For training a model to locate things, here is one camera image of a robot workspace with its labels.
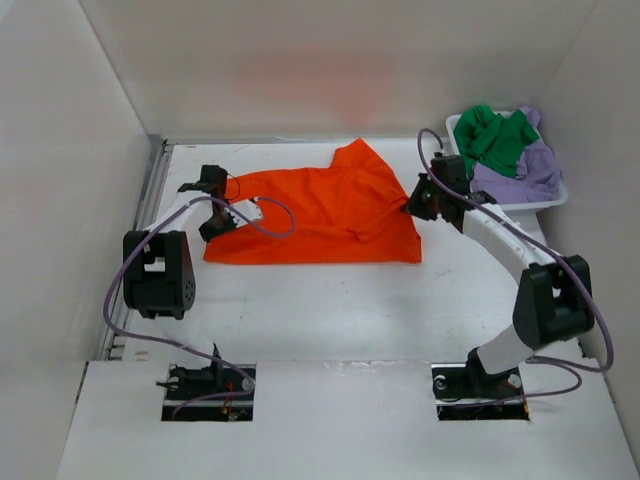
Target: white table surface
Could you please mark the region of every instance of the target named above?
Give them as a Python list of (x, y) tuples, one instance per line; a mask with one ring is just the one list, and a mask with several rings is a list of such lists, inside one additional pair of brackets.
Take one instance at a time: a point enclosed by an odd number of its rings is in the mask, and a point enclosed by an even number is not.
[[(177, 146), (160, 213), (204, 163), (328, 166), (345, 143)], [(369, 144), (410, 193), (415, 141)], [(421, 265), (223, 266), (192, 250), (203, 334), (258, 363), (254, 421), (160, 422), (154, 382), (175, 352), (129, 340), (123, 362), (91, 364), (58, 478), (638, 478), (600, 375), (531, 400), (530, 422), (437, 420), (429, 362), (464, 361), (508, 325), (516, 285), (449, 225), (416, 227)], [(132, 328), (158, 333), (139, 317)], [(548, 350), (580, 360), (575, 342)], [(529, 365), (522, 377), (529, 392), (572, 381)]]

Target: white wall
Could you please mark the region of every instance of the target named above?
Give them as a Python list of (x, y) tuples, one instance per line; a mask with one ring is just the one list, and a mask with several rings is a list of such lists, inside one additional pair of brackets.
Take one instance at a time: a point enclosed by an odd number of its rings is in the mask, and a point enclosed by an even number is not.
[(0, 23), (0, 476), (55, 476), (149, 143), (77, 0)]
[(542, 95), (596, 0), (81, 0), (147, 131), (414, 134)]
[[(552, 246), (591, 265), (616, 365), (608, 379), (640, 462), (640, 2), (600, 0), (540, 107), (569, 202), (543, 217)], [(590, 346), (602, 356), (599, 335)]]

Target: white panel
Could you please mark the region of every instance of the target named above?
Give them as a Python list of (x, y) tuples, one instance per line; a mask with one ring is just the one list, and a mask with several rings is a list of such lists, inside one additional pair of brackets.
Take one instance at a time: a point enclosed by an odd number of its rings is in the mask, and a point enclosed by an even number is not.
[(76, 0), (0, 23), (0, 477), (53, 478), (149, 144)]
[[(583, 255), (611, 326), (616, 365), (608, 378), (627, 437), (640, 460), (640, 3), (602, 0), (541, 102), (542, 130), (569, 189), (566, 206), (545, 215), (552, 246)], [(599, 335), (590, 337), (602, 354)]]
[(85, 362), (0, 368), (0, 465), (7, 480), (55, 477)]
[(536, 100), (596, 0), (82, 0), (148, 131), (413, 133)]
[[(58, 480), (638, 478), (600, 375), (531, 400), (531, 422), (439, 422), (427, 362), (261, 362), (253, 422), (168, 424), (166, 369), (90, 365)], [(530, 391), (572, 381), (522, 377)]]

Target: orange cloth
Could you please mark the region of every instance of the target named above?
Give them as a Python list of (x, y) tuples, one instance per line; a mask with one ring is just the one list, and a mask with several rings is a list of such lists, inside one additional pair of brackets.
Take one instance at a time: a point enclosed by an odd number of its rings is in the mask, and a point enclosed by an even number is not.
[[(295, 214), (297, 228), (271, 238), (250, 226), (214, 238), (209, 262), (260, 265), (422, 261), (420, 236), (410, 215), (400, 211), (407, 195), (393, 171), (364, 140), (336, 150), (329, 168), (256, 172), (238, 178), (234, 201), (265, 196)], [(228, 182), (228, 196), (237, 193)], [(261, 226), (286, 232), (291, 220), (277, 205), (261, 202)]]

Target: cable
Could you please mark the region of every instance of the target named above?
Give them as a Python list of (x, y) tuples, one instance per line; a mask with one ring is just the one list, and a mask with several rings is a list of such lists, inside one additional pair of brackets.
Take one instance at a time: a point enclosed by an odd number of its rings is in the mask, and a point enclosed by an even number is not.
[[(474, 202), (473, 200), (468, 199), (464, 195), (461, 195), (458, 192), (455, 192), (454, 190), (452, 190), (449, 187), (447, 187), (438, 177), (436, 177), (433, 174), (433, 171), (431, 170), (431, 168), (429, 167), (429, 164), (427, 163), (427, 159), (424, 156), (424, 151), (422, 150), (422, 137), (424, 136), (425, 133), (429, 133), (430, 135), (432, 135), (438, 141), (438, 144), (440, 145), (441, 149), (443, 148), (444, 144), (443, 144), (442, 139), (440, 138), (440, 136), (436, 132), (434, 132), (433, 130), (431, 130), (429, 128), (423, 128), (418, 132), (418, 155), (420, 157), (420, 161), (422, 162), (422, 165), (424, 166), (425, 170), (429, 174), (430, 180), (432, 180), (433, 183), (435, 183), (440, 189), (442, 189), (448, 195), (451, 195), (453, 198), (456, 198), (456, 199), (458, 199), (458, 200), (460, 200), (462, 202), (465, 202), (468, 205), (471, 205), (473, 208), (476, 208), (476, 209), (480, 210), (482, 213), (487, 215), (489, 218), (491, 218), (491, 219), (495, 220), (496, 222), (498, 222), (499, 224), (501, 224), (504, 228), (506, 228), (509, 232), (511, 232), (517, 238), (519, 238), (519, 239), (521, 239), (521, 240), (523, 240), (525, 242), (530, 243), (534, 247), (539, 248), (544, 253), (546, 253), (551, 258), (553, 258), (554, 261), (558, 265), (560, 265), (560, 267), (566, 272), (566, 274), (569, 276), (569, 278), (571, 278), (571, 281), (574, 283), (574, 285), (576, 286), (576, 288), (580, 292), (580, 295), (582, 296), (582, 298), (584, 298), (585, 302), (587, 303), (587, 305), (589, 307), (589, 310), (591, 310), (591, 313), (593, 313), (593, 316), (596, 319), (596, 322), (598, 323), (598, 327), (600, 328), (600, 331), (602, 332), (602, 336), (604, 338), (605, 348), (606, 348), (606, 352), (607, 352), (606, 361), (605, 361), (604, 365), (602, 365), (600, 367), (591, 367), (589, 365), (583, 365), (583, 364), (580, 364), (580, 363), (576, 363), (576, 362), (572, 362), (572, 361), (564, 360), (564, 359), (560, 359), (560, 358), (553, 358), (553, 357), (534, 355), (529, 360), (527, 360), (527, 363), (553, 365), (553, 366), (562, 368), (562, 369), (570, 372), (572, 375), (574, 375), (578, 379), (578, 381), (576, 382), (576, 384), (574, 386), (569, 387), (569, 388), (564, 389), (564, 390), (557, 390), (557, 391), (553, 391), (553, 392), (544, 392), (544, 393), (531, 393), (531, 394), (525, 394), (525, 395), (518, 395), (518, 396), (514, 396), (514, 397), (508, 397), (506, 399), (501, 399), (501, 400), (496, 401), (496, 402), (484, 402), (484, 403), (482, 403), (482, 405), (495, 405), (495, 404), (497, 404), (499, 402), (504, 402), (505, 400), (512, 400), (512, 399), (513, 400), (515, 400), (515, 399), (524, 400), (526, 398), (561, 395), (561, 394), (564, 394), (564, 393), (569, 393), (569, 392), (572, 392), (574, 390), (577, 390), (582, 385), (582, 378), (580, 377), (578, 372), (575, 372), (571, 368), (577, 368), (579, 370), (584, 370), (584, 371), (587, 371), (587, 372), (594, 372), (594, 373), (604, 373), (604, 372), (609, 371), (611, 369), (611, 367), (613, 366), (613, 361), (614, 361), (614, 348), (613, 348), (613, 341), (611, 340), (611, 334), (609, 333), (609, 329), (607, 328), (607, 324), (606, 324), (606, 322), (604, 320), (604, 317), (602, 316), (602, 313), (600, 312), (600, 309), (595, 304), (595, 302), (593, 300), (593, 297), (589, 293), (589, 290), (587, 290), (587, 287), (584, 285), (582, 280), (580, 280), (580, 277), (578, 277), (578, 275), (573, 271), (573, 269), (569, 266), (569, 264), (560, 255), (558, 255), (556, 252), (554, 252), (553, 250), (548, 248), (546, 245), (543, 245), (542, 243), (538, 242), (536, 239), (530, 237), (529, 235), (527, 235), (526, 233), (520, 231), (519, 229), (515, 228), (514, 226), (512, 226), (512, 225), (510, 225), (508, 223), (503, 223), (502, 218), (500, 218), (498, 215), (493, 213), (491, 210), (483, 207), (481, 204), (479, 204), (477, 202)], [(460, 407), (478, 406), (478, 405), (480, 405), (480, 404), (477, 404), (477, 403), (476, 404), (464, 404), (464, 405), (460, 405)]]
[(189, 209), (192, 205), (194, 205), (196, 203), (199, 203), (199, 202), (213, 202), (213, 203), (216, 203), (216, 204), (220, 205), (223, 208), (227, 208), (227, 209), (231, 210), (235, 215), (237, 215), (238, 217), (243, 219), (245, 222), (247, 222), (250, 226), (252, 226), (256, 230), (258, 230), (259, 232), (262, 232), (265, 235), (269, 235), (269, 236), (272, 236), (274, 238), (285, 238), (285, 237), (288, 237), (289, 235), (291, 235), (293, 233), (293, 231), (296, 228), (296, 219), (295, 219), (295, 215), (289, 209), (289, 207), (287, 207), (282, 202), (280, 202), (278, 200), (275, 200), (273, 198), (269, 198), (269, 197), (256, 197), (256, 201), (271, 202), (271, 203), (275, 203), (276, 205), (279, 205), (282, 208), (284, 208), (286, 210), (286, 212), (289, 214), (289, 216), (291, 217), (291, 228), (289, 229), (289, 231), (285, 232), (285, 233), (271, 232), (269, 230), (266, 230), (266, 229), (262, 228), (260, 225), (252, 222), (242, 212), (239, 212), (238, 210), (233, 208), (233, 206), (229, 205), (228, 203), (226, 203), (226, 202), (224, 202), (222, 200), (219, 200), (219, 199), (211, 197), (211, 196), (196, 197), (196, 198), (190, 200), (189, 202), (185, 203), (182, 207), (180, 207), (178, 210), (176, 210), (172, 215), (170, 215), (164, 221), (162, 221), (160, 224), (158, 224), (153, 230), (151, 230), (149, 232), (149, 234), (138, 245), (136, 245), (136, 248), (134, 248), (133, 251), (129, 254), (129, 256), (124, 260), (124, 262), (122, 262), (122, 265), (120, 266), (120, 269), (115, 274), (113, 280), (111, 281), (111, 284), (109, 285), (109, 288), (107, 289), (107, 293), (106, 293), (106, 295), (104, 297), (104, 302), (102, 303), (102, 318), (103, 318), (104, 322), (106, 323), (107, 327), (109, 327), (111, 330), (113, 330), (116, 334), (121, 335), (123, 337), (135, 338), (137, 340), (147, 340), (147, 341), (156, 342), (156, 343), (163, 343), (165, 345), (171, 345), (173, 347), (180, 348), (180, 349), (184, 350), (185, 352), (191, 353), (191, 354), (196, 355), (198, 357), (206, 358), (207, 360), (211, 360), (211, 361), (213, 361), (215, 363), (223, 365), (223, 366), (233, 370), (234, 372), (238, 373), (244, 379), (247, 379), (247, 381), (249, 382), (249, 385), (250, 385), (249, 390), (237, 391), (237, 392), (214, 393), (214, 394), (210, 394), (210, 395), (203, 395), (202, 397), (198, 397), (198, 398), (195, 398), (195, 399), (187, 400), (186, 402), (178, 405), (174, 409), (174, 411), (173, 411), (173, 413), (171, 415), (172, 418), (175, 418), (176, 414), (181, 409), (183, 409), (187, 405), (189, 405), (189, 404), (191, 404), (191, 403), (193, 403), (195, 401), (198, 401), (198, 400), (206, 400), (206, 399), (211, 399), (211, 398), (229, 397), (229, 396), (230, 397), (239, 397), (239, 396), (248, 395), (251, 392), (253, 392), (253, 390), (255, 388), (254, 380), (253, 380), (253, 378), (251, 378), (249, 376), (248, 373), (246, 373), (241, 368), (235, 366), (234, 364), (232, 364), (230, 362), (227, 362), (226, 360), (222, 360), (221, 358), (214, 357), (212, 354), (199, 352), (198, 350), (195, 350), (195, 349), (193, 349), (193, 348), (191, 348), (189, 346), (183, 345), (182, 343), (176, 342), (174, 340), (170, 340), (170, 339), (163, 338), (163, 337), (155, 337), (153, 335), (143, 335), (143, 334), (140, 334), (140, 333), (133, 333), (133, 332), (129, 332), (127, 330), (124, 330), (123, 328), (118, 327), (115, 323), (113, 323), (113, 320), (111, 318), (112, 314), (109, 311), (109, 305), (111, 304), (111, 299), (113, 298), (113, 294), (116, 291), (116, 289), (118, 288), (118, 285), (120, 285), (120, 282), (122, 281), (122, 278), (124, 277), (125, 272), (131, 266), (131, 263), (133, 262), (133, 260), (140, 254), (140, 252), (142, 252), (144, 247), (151, 241), (151, 239), (153, 237), (155, 237), (158, 234), (158, 232), (160, 232), (160, 230), (162, 230), (164, 227), (169, 225), (171, 222), (173, 222), (176, 218), (178, 218), (187, 209)]
[(238, 185), (238, 193), (236, 193), (236, 196), (233, 197), (233, 198), (227, 199), (227, 201), (231, 202), (231, 201), (235, 200), (236, 198), (238, 198), (240, 196), (240, 180), (238, 180), (238, 178), (235, 175), (231, 175), (228, 172), (227, 172), (227, 175), (229, 175), (231, 178), (233, 178), (236, 181), (236, 185)]

